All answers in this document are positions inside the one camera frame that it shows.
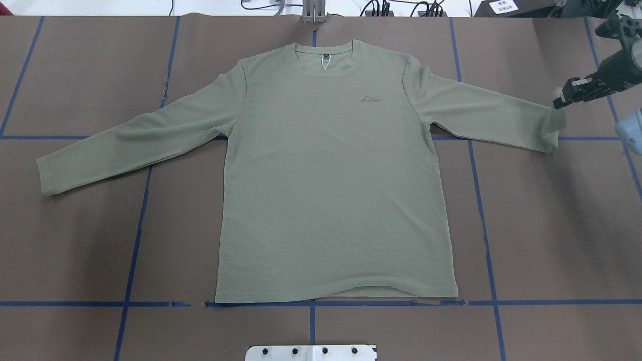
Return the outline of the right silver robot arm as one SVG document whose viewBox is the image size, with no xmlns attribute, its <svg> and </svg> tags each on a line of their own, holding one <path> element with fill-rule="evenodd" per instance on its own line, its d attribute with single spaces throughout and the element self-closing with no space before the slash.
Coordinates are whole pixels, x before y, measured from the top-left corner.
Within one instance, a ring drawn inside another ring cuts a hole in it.
<svg viewBox="0 0 642 361">
<path fill-rule="evenodd" d="M 621 50 L 602 60 L 591 75 L 569 78 L 557 89 L 554 110 L 627 91 L 641 83 L 640 19 L 612 13 L 594 32 L 598 37 L 619 41 Z"/>
</svg>

